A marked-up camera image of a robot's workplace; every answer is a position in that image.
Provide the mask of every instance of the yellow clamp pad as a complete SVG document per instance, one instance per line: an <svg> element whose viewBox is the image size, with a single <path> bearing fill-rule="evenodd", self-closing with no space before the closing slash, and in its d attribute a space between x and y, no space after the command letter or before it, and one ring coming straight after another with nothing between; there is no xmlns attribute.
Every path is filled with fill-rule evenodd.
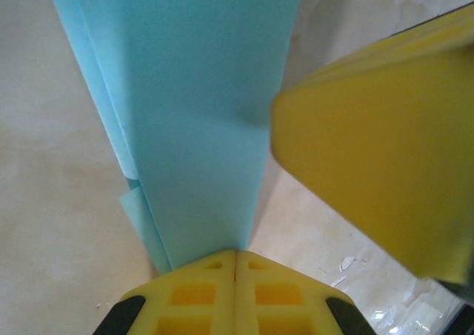
<svg viewBox="0 0 474 335"><path fill-rule="evenodd" d="M466 282L474 250L474 4L280 93L272 149L416 276Z"/></svg>
<svg viewBox="0 0 474 335"><path fill-rule="evenodd" d="M137 309L117 311L134 299ZM341 291L247 251L184 266L125 294L114 308L96 335L375 334ZM120 333L113 326L130 312Z"/></svg>

